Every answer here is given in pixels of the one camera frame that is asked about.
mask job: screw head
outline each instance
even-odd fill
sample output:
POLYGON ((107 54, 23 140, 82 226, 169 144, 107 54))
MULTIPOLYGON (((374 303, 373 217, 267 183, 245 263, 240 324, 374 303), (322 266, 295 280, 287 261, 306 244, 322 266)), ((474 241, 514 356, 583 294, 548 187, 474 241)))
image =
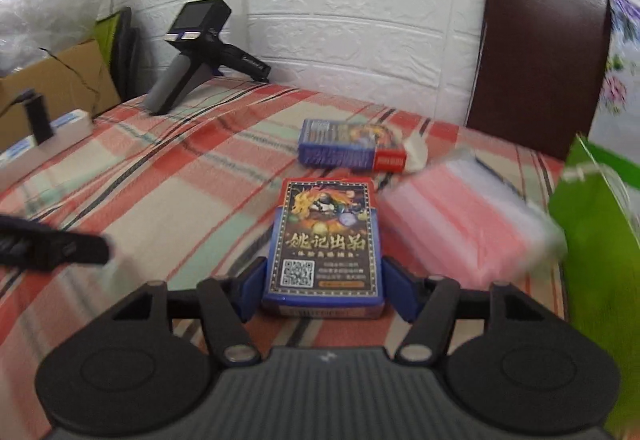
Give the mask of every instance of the screw head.
POLYGON ((407 362, 425 362, 432 355, 431 348, 424 344, 407 344, 400 350, 400 356, 407 362))
POLYGON ((235 346, 229 346, 223 355, 229 362, 249 362, 254 360, 258 356, 258 352, 253 346, 247 344, 236 344, 235 346))

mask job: brown chair back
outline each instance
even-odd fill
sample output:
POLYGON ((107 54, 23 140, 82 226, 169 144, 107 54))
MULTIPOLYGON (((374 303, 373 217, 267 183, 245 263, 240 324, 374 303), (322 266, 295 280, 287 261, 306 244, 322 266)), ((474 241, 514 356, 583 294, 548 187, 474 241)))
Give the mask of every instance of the brown chair back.
POLYGON ((589 132, 609 35, 609 0, 486 0, 467 126, 564 160, 589 132))

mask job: power strip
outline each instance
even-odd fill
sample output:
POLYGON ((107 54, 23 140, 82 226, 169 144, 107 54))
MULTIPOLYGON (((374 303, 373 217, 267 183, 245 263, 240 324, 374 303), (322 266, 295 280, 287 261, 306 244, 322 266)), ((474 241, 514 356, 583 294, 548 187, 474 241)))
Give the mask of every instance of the power strip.
POLYGON ((23 138, 0 155, 0 191, 23 179, 47 160, 91 135, 89 113, 74 109, 51 122, 53 136, 38 145, 33 135, 23 138))

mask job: plastic wrap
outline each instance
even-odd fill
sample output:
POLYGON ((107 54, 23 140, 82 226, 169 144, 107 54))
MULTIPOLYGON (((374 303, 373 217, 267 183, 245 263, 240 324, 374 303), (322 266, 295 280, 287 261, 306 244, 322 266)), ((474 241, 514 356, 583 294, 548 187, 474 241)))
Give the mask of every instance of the plastic wrap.
POLYGON ((379 197, 381 223, 430 274, 485 289, 566 253, 562 229, 471 153, 454 153, 379 197))
POLYGON ((2 76, 90 37, 102 1, 0 0, 2 76))

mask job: table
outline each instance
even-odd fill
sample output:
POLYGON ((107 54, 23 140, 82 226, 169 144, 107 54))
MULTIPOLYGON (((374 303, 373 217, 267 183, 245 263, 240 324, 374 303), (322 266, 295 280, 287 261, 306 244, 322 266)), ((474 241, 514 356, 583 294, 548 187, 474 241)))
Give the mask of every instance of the table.
MULTIPOLYGON (((0 271, 0 438, 37 440, 48 430, 33 378, 49 350, 147 280, 166 279, 170 289, 184 289, 210 275, 237 275, 268 245, 283 178, 351 174, 300 165, 296 143, 305 118, 375 121, 403 137, 418 132, 430 160, 471 147, 542 206, 562 168, 540 153, 406 111, 229 78, 199 88, 166 116, 146 115, 139 98, 117 106, 97 118, 91 138, 0 195, 0 212, 104 233, 115 244, 114 258, 103 268, 67 266, 51 276, 0 271)), ((371 176, 378 188, 398 181, 397 175, 371 176)), ((384 235, 382 242, 385 253, 403 260, 384 235)), ((564 315, 557 264, 535 270, 519 285, 564 315)), ((204 347, 195 322, 174 325, 204 347)), ((392 353, 409 325, 388 307, 374 321, 260 313, 246 327, 263 353, 273 344, 383 344, 392 353)), ((459 323, 452 347, 480 332, 476 322, 459 323)))

